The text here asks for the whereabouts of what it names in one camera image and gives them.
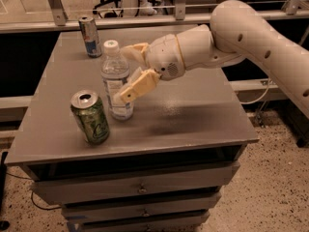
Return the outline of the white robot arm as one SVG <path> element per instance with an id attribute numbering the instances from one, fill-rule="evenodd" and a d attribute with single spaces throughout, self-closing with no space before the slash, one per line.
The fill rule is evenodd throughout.
<path id="1" fill-rule="evenodd" d="M 117 102 L 133 102 L 151 92 L 160 80 L 172 80 L 197 68 L 222 68 L 246 58 L 258 66 L 309 117 L 309 51 L 278 33 L 247 4 L 228 0 L 200 25 L 152 43 L 121 49 L 141 64 L 115 95 Z"/>

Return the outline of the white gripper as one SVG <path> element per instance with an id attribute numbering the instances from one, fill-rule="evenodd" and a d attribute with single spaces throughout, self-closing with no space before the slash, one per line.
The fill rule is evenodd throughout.
<path id="1" fill-rule="evenodd" d="M 123 102 L 133 102 L 150 93 L 160 79 L 169 81 L 185 73 L 185 66 L 177 37 L 169 34 L 148 43 L 137 43 L 121 48 L 121 53 L 128 60 L 134 60 L 149 69 L 138 68 L 129 82 L 119 91 Z"/>

